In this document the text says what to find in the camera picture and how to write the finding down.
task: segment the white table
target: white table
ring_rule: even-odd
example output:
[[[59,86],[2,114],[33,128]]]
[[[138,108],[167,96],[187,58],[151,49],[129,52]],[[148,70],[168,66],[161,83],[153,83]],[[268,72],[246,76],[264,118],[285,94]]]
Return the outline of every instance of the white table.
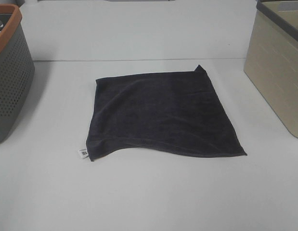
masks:
[[[147,149],[81,159],[95,79],[208,72],[248,156]],[[298,139],[243,72],[244,59],[36,63],[28,99],[0,144],[0,231],[298,231]]]
[[[254,0],[40,1],[21,7],[34,60],[245,58]]]
[[[243,72],[255,1],[41,1],[21,11],[35,60],[85,62],[35,63],[0,144],[0,231],[298,231],[298,139]],[[95,79],[198,64],[248,156],[125,149],[80,159]]]

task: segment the towel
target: towel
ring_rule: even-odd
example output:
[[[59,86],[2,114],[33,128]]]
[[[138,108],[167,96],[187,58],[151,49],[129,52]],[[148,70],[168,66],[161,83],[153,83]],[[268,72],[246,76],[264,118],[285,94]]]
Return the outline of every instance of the towel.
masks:
[[[193,157],[246,155],[206,71],[96,80],[91,161],[125,148]]]

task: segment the laundry basket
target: laundry basket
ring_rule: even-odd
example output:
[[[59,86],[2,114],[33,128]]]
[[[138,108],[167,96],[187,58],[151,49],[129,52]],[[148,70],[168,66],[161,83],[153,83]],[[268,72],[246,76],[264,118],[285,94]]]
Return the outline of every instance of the laundry basket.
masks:
[[[257,9],[244,71],[298,137],[298,0],[259,0]]]
[[[28,94],[33,61],[13,4],[0,4],[0,142],[11,130]]]

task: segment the bin rim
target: bin rim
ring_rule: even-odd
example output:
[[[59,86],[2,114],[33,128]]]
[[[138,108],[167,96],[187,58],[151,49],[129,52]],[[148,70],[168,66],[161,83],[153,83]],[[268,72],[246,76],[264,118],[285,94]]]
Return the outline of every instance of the bin rim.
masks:
[[[275,24],[277,24],[284,32],[286,32],[288,35],[290,35],[298,42],[298,29],[296,29],[289,22],[287,22],[285,19],[280,17],[278,14],[276,14],[274,11],[272,11],[266,5],[263,4],[263,2],[268,2],[268,1],[283,1],[283,0],[258,0],[257,9],[265,16],[267,16],[269,19],[271,19]]]
[[[11,14],[11,17],[0,32],[0,53],[9,43],[14,32],[22,20],[22,14],[19,7],[14,4],[0,4],[0,14]]]

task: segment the white label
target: white label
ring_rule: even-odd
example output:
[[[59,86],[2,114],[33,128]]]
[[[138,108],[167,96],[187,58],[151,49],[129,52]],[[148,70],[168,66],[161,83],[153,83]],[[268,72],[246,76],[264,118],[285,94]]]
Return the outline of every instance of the white label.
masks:
[[[78,153],[79,153],[79,155],[82,159],[89,156],[87,149],[81,149],[81,150],[78,151]]]

